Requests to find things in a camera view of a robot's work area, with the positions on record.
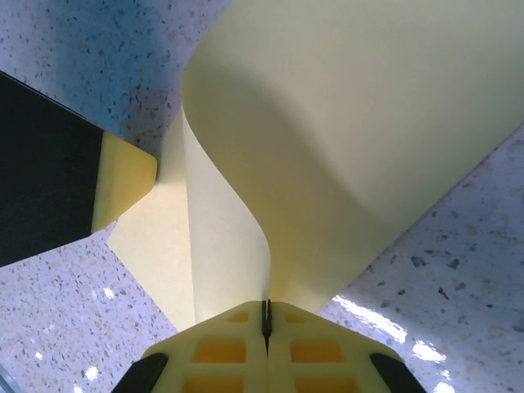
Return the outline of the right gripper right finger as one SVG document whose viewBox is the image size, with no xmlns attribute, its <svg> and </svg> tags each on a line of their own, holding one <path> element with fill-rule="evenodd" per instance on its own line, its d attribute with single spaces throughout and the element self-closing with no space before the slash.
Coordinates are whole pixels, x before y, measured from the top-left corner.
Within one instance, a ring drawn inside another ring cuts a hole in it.
<svg viewBox="0 0 524 393">
<path fill-rule="evenodd" d="M 388 346 L 283 302 L 268 302 L 270 392 L 424 392 Z"/>
</svg>

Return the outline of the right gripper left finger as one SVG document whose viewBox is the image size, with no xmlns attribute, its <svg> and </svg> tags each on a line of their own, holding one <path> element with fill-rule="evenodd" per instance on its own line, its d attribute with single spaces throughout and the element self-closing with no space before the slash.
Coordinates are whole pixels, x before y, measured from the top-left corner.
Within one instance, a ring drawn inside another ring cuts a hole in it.
<svg viewBox="0 0 524 393">
<path fill-rule="evenodd" d="M 268 302 L 248 301 L 149 347 L 114 392 L 267 392 Z"/>
</svg>

